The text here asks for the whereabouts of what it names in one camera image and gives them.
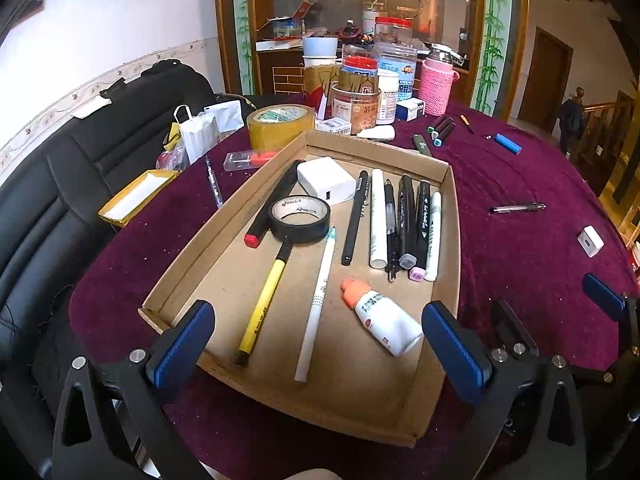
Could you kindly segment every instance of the purple tablecloth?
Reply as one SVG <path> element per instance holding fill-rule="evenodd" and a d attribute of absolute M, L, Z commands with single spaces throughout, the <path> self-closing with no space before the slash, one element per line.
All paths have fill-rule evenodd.
<path fill-rule="evenodd" d="M 543 354 L 573 364 L 606 368 L 616 357 L 616 326 L 582 293 L 594 272 L 613 289 L 637 292 L 625 248 L 597 198 L 559 150 L 458 104 L 472 136 L 457 126 L 434 156 L 454 169 L 460 210 L 462 276 L 458 319 L 487 344 L 494 341 L 489 306 L 504 298 Z M 411 136 L 433 118 L 396 121 L 394 145 L 412 148 Z M 513 155 L 487 134 L 500 132 L 522 147 Z M 227 152 L 249 148 L 245 130 L 209 153 L 225 197 L 251 172 L 226 173 Z M 490 216 L 494 205 L 544 202 L 543 212 Z M 138 316 L 164 270 L 215 212 L 203 159 L 178 177 L 123 229 L 76 286 L 71 325 L 99 362 L 146 348 L 155 332 Z M 589 258 L 577 235 L 593 225 L 604 247 Z M 324 467 L 344 480 L 426 478 L 469 416 L 445 383 L 425 437 L 414 449 L 384 446 L 317 428 L 267 408 L 200 369 L 166 413 L 197 457 L 233 480 L 280 480 Z"/>

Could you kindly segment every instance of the white paper bag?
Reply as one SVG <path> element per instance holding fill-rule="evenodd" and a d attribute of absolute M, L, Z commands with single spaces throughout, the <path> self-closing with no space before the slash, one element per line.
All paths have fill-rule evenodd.
<path fill-rule="evenodd" d="M 220 140 L 226 139 L 244 126 L 242 108 L 238 100 L 207 106 L 204 108 L 204 113 L 213 113 L 215 115 L 218 130 L 220 131 Z"/>
<path fill-rule="evenodd" d="M 189 119 L 181 123 L 178 121 L 177 114 L 183 106 L 187 108 Z M 180 105 L 175 109 L 174 117 L 175 121 L 180 124 L 180 136 L 184 141 L 184 147 L 187 148 L 190 164 L 193 164 L 218 143 L 220 131 L 214 114 L 193 117 L 187 105 Z"/>

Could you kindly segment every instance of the yellow tape roll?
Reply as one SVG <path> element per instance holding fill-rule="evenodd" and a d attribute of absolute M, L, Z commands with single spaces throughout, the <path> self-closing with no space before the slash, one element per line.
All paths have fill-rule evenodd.
<path fill-rule="evenodd" d="M 279 150 L 315 126 L 313 109 L 302 105 L 267 106 L 246 122 L 252 150 Z"/>

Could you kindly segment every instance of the white squeeze bottle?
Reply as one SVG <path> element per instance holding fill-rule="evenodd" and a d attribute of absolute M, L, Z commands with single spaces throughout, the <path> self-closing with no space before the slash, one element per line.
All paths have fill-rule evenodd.
<path fill-rule="evenodd" d="M 342 282 L 342 298 L 358 314 L 364 327 L 393 355 L 408 352 L 422 336 L 422 327 L 395 301 L 371 290 L 356 278 Z"/>

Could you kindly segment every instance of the pink marker cap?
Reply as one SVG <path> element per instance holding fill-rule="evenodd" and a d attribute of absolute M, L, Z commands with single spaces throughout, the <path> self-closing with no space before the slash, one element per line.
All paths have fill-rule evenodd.
<path fill-rule="evenodd" d="M 409 271 L 409 279 L 414 280 L 414 282 L 421 282 L 426 273 L 426 270 L 421 269 L 420 267 L 414 267 Z"/>

